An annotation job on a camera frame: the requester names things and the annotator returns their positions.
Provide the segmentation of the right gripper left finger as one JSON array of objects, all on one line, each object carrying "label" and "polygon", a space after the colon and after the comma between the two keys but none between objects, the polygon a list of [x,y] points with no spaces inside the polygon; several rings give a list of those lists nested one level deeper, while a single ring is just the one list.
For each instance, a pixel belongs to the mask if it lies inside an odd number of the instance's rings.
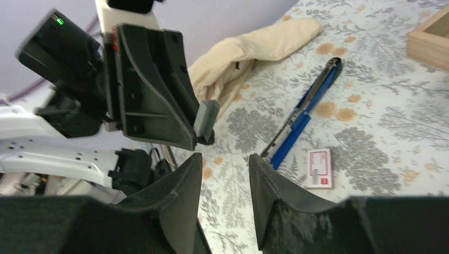
[{"label": "right gripper left finger", "polygon": [[119,203],[138,216],[126,253],[211,253],[197,219],[202,185],[202,154]]}]

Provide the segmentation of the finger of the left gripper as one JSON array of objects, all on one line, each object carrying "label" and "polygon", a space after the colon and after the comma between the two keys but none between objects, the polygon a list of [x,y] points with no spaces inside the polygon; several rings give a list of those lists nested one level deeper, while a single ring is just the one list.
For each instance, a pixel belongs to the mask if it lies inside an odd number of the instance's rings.
[{"label": "finger of the left gripper", "polygon": [[194,150],[199,102],[188,76],[182,34],[122,24],[115,35],[123,134]]},{"label": "finger of the left gripper", "polygon": [[197,141],[197,143],[203,144],[206,146],[213,145],[215,142],[214,130],[212,130],[212,132],[210,133],[210,135],[208,137],[205,137],[205,136],[197,137],[196,141]]}]

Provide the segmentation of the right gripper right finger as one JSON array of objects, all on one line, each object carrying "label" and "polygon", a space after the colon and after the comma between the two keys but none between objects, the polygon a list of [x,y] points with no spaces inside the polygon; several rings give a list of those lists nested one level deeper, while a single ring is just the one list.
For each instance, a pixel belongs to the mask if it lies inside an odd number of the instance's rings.
[{"label": "right gripper right finger", "polygon": [[336,203],[321,198],[274,170],[258,154],[249,157],[254,225],[263,253],[350,253],[331,222]]}]

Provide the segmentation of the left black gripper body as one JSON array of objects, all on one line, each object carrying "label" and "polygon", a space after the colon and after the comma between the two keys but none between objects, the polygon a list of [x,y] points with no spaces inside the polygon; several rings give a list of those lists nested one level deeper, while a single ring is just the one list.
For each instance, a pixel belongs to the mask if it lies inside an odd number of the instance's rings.
[{"label": "left black gripper body", "polygon": [[53,8],[16,51],[21,64],[54,84],[54,94],[35,113],[67,138],[96,135],[106,117],[100,46]]}]

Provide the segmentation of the grey staple strip block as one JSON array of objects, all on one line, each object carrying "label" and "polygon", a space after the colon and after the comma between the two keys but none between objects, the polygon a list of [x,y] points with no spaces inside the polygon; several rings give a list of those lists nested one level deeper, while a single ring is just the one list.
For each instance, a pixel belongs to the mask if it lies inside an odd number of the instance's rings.
[{"label": "grey staple strip block", "polygon": [[215,99],[204,100],[200,103],[193,125],[196,137],[208,137],[210,135],[219,110],[220,104]]}]

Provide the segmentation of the red white staples box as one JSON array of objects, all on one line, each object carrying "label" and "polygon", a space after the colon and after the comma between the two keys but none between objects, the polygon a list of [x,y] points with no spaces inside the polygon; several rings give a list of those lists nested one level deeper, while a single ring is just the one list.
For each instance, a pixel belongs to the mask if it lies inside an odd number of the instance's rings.
[{"label": "red white staples box", "polygon": [[313,149],[307,155],[306,188],[332,189],[333,168],[329,148]]}]

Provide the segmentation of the blue stapler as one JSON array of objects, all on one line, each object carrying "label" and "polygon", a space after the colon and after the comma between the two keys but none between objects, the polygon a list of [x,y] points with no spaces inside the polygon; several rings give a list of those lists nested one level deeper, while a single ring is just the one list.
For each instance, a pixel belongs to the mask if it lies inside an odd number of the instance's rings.
[{"label": "blue stapler", "polygon": [[321,100],[325,92],[335,82],[343,68],[340,57],[329,59],[310,88],[293,108],[277,134],[260,153],[269,165],[277,170],[296,143],[298,137],[310,121],[310,113]]}]

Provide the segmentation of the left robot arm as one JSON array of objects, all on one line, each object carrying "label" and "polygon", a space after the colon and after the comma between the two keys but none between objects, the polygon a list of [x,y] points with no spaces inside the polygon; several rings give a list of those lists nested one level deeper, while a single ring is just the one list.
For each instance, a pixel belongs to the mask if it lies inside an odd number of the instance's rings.
[{"label": "left robot arm", "polygon": [[1,106],[1,172],[83,179],[126,194],[150,181],[141,150],[97,150],[51,143],[96,135],[192,151],[214,143],[216,101],[199,102],[183,36],[162,30],[150,7],[97,1],[102,42],[51,9],[21,43],[21,64],[52,84],[42,106]]}]

